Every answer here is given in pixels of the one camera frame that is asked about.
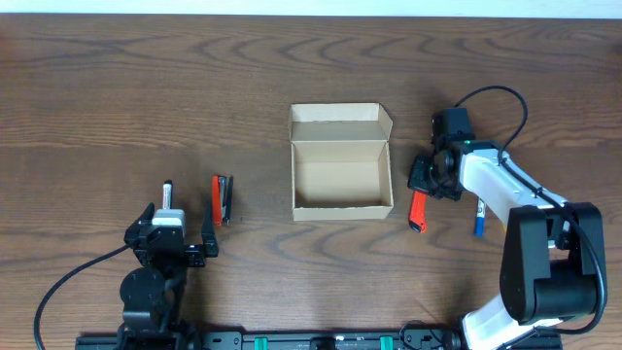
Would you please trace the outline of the red box cutter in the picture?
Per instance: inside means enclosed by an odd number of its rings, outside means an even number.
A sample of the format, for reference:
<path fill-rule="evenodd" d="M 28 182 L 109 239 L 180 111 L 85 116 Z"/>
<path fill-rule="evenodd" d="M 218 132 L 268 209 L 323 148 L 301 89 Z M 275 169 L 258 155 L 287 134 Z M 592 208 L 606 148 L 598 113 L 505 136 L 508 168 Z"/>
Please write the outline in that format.
<path fill-rule="evenodd" d="M 424 233 L 427 230 L 426 203 L 427 196 L 424 193 L 419 191 L 413 193 L 408 223 L 413 230 L 419 233 Z"/>

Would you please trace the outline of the blue capped whiteboard marker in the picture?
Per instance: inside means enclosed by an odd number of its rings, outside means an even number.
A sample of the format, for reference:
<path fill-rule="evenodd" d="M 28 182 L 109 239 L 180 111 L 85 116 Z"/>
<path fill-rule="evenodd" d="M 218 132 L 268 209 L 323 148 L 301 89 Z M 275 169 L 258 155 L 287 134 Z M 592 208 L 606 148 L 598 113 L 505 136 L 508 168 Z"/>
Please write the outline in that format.
<path fill-rule="evenodd" d="M 483 237 L 485 231 L 485 222 L 486 222 L 486 203 L 479 198 L 477 202 L 477 211 L 475 217 L 475 224 L 473 234 L 475 237 Z"/>

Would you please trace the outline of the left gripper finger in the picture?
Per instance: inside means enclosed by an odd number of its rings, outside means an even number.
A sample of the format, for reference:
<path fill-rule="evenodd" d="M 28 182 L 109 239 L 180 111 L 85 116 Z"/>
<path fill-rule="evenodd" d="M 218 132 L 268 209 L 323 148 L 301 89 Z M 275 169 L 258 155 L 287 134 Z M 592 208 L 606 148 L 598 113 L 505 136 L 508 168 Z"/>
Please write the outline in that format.
<path fill-rule="evenodd" d="M 149 226 L 152 222 L 155 211 L 155 204 L 153 202 L 150 202 L 143 211 L 143 213 L 135 221 L 135 224 L 137 226 Z"/>
<path fill-rule="evenodd" d="M 208 206 L 201 225 L 201 239 L 206 258 L 216 258 L 219 254 L 218 241 L 213 223 L 213 210 Z"/>

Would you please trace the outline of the red black stapler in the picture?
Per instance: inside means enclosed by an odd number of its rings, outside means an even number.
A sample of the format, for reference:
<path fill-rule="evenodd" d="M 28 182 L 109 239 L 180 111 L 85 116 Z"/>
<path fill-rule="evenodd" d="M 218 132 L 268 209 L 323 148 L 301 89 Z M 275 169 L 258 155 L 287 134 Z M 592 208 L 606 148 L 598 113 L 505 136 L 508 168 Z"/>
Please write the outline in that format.
<path fill-rule="evenodd" d="M 212 178 L 212 220 L 215 226 L 228 226 L 232 212 L 232 176 L 215 175 Z"/>

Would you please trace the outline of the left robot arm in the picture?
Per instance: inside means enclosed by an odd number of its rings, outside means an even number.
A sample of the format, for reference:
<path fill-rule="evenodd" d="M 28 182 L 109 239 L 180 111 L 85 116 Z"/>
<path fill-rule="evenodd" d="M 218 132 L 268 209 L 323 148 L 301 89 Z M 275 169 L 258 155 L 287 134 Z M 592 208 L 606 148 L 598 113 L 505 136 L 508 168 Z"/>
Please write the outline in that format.
<path fill-rule="evenodd" d="M 188 244 L 185 212 L 155 209 L 152 203 L 125 231 L 123 241 L 141 266 L 121 282 L 123 323 L 118 349 L 202 347 L 202 336 L 180 313 L 188 270 L 203 267 L 219 254 L 212 208 L 205 211 L 200 236 L 200 243 Z"/>

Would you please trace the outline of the brown cardboard box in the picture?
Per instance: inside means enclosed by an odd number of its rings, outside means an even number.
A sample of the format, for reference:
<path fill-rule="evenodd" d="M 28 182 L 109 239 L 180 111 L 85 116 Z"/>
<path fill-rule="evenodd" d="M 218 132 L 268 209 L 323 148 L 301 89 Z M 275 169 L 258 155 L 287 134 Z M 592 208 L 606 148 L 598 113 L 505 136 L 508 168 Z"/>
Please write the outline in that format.
<path fill-rule="evenodd" d="M 393 121 L 381 104 L 294 104 L 289 127 L 294 220 L 388 217 Z"/>

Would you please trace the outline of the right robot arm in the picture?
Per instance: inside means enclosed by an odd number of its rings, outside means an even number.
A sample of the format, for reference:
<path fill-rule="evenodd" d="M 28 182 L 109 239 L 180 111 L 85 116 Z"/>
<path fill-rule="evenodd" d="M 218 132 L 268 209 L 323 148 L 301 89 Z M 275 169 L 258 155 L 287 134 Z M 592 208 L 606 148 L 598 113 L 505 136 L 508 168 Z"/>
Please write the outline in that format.
<path fill-rule="evenodd" d="M 408 187 L 459 200 L 475 194 L 501 220 L 500 292 L 442 334 L 443 349 L 560 349 L 562 323 L 588 316 L 591 331 L 607 301 L 602 215 L 540 185 L 495 141 L 479 140 L 467 110 L 432 117 L 432 145 L 416 156 Z"/>

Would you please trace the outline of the black capped marker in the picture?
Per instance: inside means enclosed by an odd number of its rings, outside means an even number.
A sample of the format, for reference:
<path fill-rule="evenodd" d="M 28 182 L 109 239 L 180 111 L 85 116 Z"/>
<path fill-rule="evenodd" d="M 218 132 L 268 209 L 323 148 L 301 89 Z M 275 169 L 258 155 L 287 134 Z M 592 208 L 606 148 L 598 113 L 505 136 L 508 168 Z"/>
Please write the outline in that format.
<path fill-rule="evenodd" d="M 169 210 L 172 204 L 172 190 L 173 183 L 171 180 L 166 180 L 162 185 L 162 208 Z"/>

